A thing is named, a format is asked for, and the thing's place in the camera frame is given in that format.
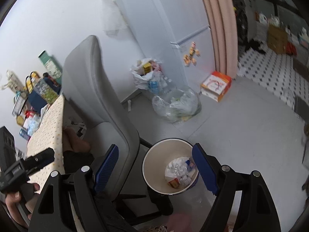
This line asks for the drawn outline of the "person's left hand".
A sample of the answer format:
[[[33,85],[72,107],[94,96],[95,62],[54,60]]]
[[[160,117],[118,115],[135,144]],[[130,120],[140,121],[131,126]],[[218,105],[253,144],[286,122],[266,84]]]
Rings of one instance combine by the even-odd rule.
[[[40,190],[40,185],[38,183],[32,184],[35,189],[35,195],[34,197],[26,203],[26,208],[30,212],[28,215],[28,219],[31,220],[32,213],[35,209],[36,202],[39,198],[39,194],[37,191]],[[5,203],[8,208],[8,211],[10,213],[11,218],[19,225],[28,228],[29,226],[26,224],[25,220],[21,216],[17,204],[21,201],[21,194],[19,192],[16,193],[8,193],[5,198]]]

